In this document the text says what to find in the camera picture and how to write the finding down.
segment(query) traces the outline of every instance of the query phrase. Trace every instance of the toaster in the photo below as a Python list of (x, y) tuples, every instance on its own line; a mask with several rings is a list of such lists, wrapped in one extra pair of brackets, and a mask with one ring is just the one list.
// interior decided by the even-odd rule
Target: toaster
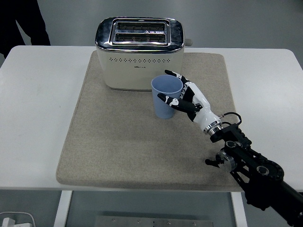
[(110, 17), (99, 24), (95, 44), (110, 88), (150, 91), (164, 70), (180, 73), (185, 37), (174, 19)]

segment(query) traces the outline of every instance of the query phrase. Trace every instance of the plastic cup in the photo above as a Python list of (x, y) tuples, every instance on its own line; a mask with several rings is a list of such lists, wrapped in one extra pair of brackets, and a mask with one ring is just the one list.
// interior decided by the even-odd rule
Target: plastic cup
[(175, 110), (157, 97), (157, 94), (163, 93), (172, 98), (179, 98), (183, 88), (182, 81), (172, 75), (160, 75), (152, 79), (151, 82), (153, 105), (156, 115), (162, 119), (171, 118)]

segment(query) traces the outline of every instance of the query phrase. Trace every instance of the person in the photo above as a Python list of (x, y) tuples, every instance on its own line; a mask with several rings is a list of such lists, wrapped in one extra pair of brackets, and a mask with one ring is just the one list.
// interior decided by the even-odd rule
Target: person
[(37, 0), (0, 0), (0, 53), (25, 45), (17, 23), (32, 45), (51, 45)]

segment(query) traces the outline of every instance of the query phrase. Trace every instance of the beige mat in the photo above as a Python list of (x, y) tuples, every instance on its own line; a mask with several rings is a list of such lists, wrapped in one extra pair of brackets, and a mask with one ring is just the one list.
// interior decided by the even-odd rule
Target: beige mat
[[(215, 114), (234, 111), (223, 56), (185, 53), (182, 66), (182, 74), (201, 89)], [(240, 191), (229, 173), (204, 163), (222, 147), (185, 113), (157, 118), (151, 92), (107, 87), (94, 51), (56, 177), (70, 185)]]

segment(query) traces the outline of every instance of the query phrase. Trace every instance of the black robotic arm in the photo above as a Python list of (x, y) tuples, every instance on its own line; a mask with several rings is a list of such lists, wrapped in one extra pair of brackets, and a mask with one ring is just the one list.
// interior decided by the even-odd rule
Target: black robotic arm
[[(216, 116), (194, 83), (178, 73), (165, 72), (178, 77), (183, 82), (183, 90), (177, 102), (164, 94), (158, 97), (172, 108), (187, 113), (191, 121), (210, 135), (213, 143), (225, 142), (215, 160), (207, 159), (205, 163), (229, 172), (244, 190), (248, 204), (262, 210), (272, 207), (290, 226), (303, 227), (303, 196), (283, 181), (281, 166), (251, 149), (251, 141), (239, 128), (241, 117), (233, 112)], [(239, 123), (222, 122), (228, 114), (237, 115)]]

